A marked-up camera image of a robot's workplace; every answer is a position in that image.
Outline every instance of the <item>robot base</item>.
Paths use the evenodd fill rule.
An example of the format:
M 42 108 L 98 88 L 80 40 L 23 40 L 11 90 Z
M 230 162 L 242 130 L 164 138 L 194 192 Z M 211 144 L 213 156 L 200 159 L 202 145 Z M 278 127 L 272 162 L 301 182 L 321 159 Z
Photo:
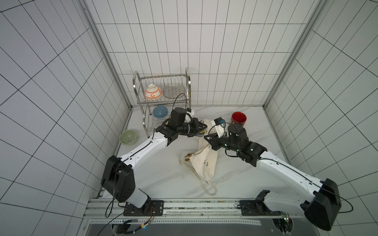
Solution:
M 280 211 L 270 211 L 264 203 L 257 200 L 241 200 L 239 209 L 242 210 L 242 216 L 281 216 Z
M 132 204 L 126 204 L 123 212 L 124 216 L 147 216 L 151 212 L 150 208 L 155 208 L 155 216 L 162 216 L 164 210 L 163 200 L 147 200 L 142 208 L 136 208 Z

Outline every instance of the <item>black joint housing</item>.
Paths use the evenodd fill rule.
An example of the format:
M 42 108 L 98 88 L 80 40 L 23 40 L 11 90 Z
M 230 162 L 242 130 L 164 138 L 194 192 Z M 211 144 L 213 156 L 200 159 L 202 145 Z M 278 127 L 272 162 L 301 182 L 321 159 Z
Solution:
M 167 125 L 160 125 L 156 128 L 156 132 L 160 132 L 168 139 L 167 146 L 173 142 L 175 139 L 177 139 L 179 132 L 177 130 L 174 130 Z
M 323 182 L 312 202 L 301 204 L 306 218 L 316 227 L 329 231 L 341 208 L 337 184 L 330 179 Z
M 216 118 L 215 120 L 214 120 L 214 122 L 215 122 L 215 125 L 220 125 L 222 122 L 223 119 L 221 118 L 221 117 L 219 117 L 219 118 Z
M 134 171 L 116 156 L 106 161 L 101 185 L 118 202 L 125 202 L 135 190 Z

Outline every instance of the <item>orange patterned bowl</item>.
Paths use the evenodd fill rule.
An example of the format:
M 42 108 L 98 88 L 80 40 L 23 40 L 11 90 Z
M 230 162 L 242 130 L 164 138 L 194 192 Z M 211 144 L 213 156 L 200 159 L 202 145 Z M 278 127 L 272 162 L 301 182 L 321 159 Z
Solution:
M 159 98 L 161 94 L 161 89 L 154 84 L 148 85 L 146 91 L 144 92 L 144 96 L 150 100 Z

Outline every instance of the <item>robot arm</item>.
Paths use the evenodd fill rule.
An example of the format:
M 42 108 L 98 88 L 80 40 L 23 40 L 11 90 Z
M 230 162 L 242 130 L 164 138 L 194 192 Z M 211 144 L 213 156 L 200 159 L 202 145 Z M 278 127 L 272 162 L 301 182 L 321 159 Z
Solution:
M 117 158 L 108 159 L 101 185 L 119 202 L 131 203 L 142 212 L 147 212 L 151 198 L 137 188 L 134 169 L 150 156 L 173 142 L 178 135 L 192 137 L 207 126 L 192 118 L 190 109 L 175 108 L 169 119 L 156 129 L 154 135 L 133 151 Z M 215 119 L 215 126 L 221 127 L 222 118 Z M 212 149 L 221 147 L 233 150 L 243 161 L 276 176 L 297 194 L 277 194 L 263 190 L 256 198 L 256 204 L 270 211 L 283 211 L 306 217 L 323 230 L 330 230 L 341 208 L 337 185 L 329 179 L 321 181 L 281 161 L 265 147 L 248 140 L 245 129 L 230 125 L 224 135 L 220 132 L 206 135 Z
M 224 123 L 215 119 L 215 125 Z M 227 135 L 218 133 L 204 136 L 213 150 L 225 148 L 236 152 L 243 161 L 274 175 L 289 185 L 297 194 L 278 194 L 263 190 L 256 198 L 258 204 L 271 211 L 283 211 L 306 217 L 312 224 L 331 230 L 341 208 L 337 184 L 326 179 L 324 182 L 281 161 L 265 147 L 249 141 L 245 129 L 231 124 Z
M 176 107 L 171 116 L 154 132 L 153 136 L 121 156 L 110 157 L 104 169 L 101 185 L 113 195 L 118 202 L 125 202 L 140 208 L 142 212 L 149 209 L 151 198 L 135 185 L 134 169 L 159 150 L 168 146 L 179 135 L 193 137 L 207 128 L 207 125 L 192 118 L 194 111 Z

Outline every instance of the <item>glass plate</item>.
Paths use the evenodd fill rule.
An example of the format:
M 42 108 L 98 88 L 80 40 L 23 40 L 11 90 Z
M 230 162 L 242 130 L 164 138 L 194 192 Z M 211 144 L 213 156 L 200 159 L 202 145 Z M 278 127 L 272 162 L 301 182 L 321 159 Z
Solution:
M 169 99 L 176 99 L 176 97 L 180 94 L 183 93 L 185 94 L 186 89 L 183 85 L 181 84 L 171 84 L 171 85 L 166 85 L 163 88 L 163 95 L 166 98 Z

